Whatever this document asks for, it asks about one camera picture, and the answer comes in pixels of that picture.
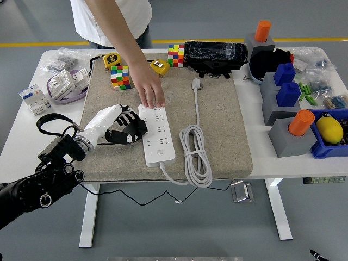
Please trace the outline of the person's hand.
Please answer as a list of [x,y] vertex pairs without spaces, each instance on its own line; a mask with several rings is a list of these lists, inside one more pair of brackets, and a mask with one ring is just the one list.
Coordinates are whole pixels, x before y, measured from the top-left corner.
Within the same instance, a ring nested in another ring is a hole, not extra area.
[[166,102],[161,81],[153,68],[145,62],[130,66],[130,72],[143,106],[151,109],[165,107]]

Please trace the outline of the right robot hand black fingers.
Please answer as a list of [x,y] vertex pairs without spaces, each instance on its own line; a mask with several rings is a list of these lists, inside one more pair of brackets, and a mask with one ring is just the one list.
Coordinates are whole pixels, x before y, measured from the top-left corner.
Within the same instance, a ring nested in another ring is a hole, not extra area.
[[314,250],[310,250],[310,253],[317,261],[328,261],[327,258],[323,257],[321,254],[317,253]]

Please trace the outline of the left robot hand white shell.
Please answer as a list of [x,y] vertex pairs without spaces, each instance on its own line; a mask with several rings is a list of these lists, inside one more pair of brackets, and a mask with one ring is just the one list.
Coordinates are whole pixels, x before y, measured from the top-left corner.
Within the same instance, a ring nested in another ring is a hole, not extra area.
[[109,144],[128,145],[147,132],[145,121],[128,105],[116,104],[100,110],[75,138],[88,151],[96,148],[100,138]]

